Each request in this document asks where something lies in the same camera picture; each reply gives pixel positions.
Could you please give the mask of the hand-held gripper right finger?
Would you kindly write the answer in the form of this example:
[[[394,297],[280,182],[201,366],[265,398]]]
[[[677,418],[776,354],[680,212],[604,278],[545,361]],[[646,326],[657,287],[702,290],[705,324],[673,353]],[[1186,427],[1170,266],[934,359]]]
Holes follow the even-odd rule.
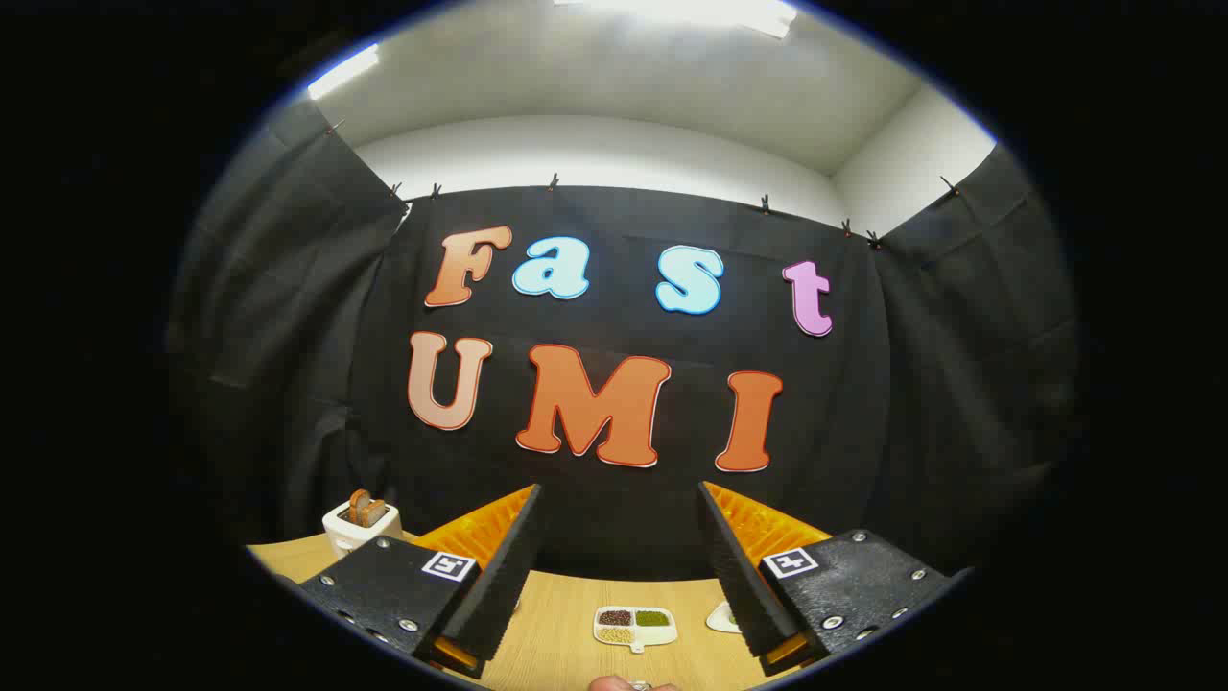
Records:
[[[845,655],[960,582],[873,531],[828,534],[711,482],[698,484],[698,520],[725,601],[768,677]]]

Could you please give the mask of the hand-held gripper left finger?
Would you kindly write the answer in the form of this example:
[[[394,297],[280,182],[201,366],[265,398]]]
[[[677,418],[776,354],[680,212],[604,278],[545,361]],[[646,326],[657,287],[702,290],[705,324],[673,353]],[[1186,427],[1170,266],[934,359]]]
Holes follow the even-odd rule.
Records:
[[[298,583],[321,612],[402,659],[481,677],[544,535],[534,484],[425,536],[378,536]]]

